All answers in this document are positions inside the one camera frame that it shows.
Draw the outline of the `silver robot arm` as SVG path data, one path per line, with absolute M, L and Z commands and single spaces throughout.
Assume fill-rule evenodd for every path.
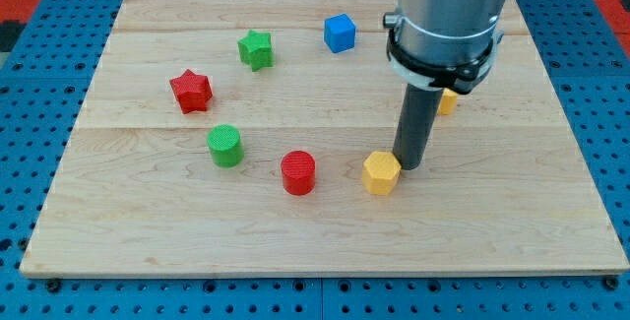
M 469 94 L 493 66 L 505 0 L 398 0 L 383 17 L 395 72 L 426 91 Z

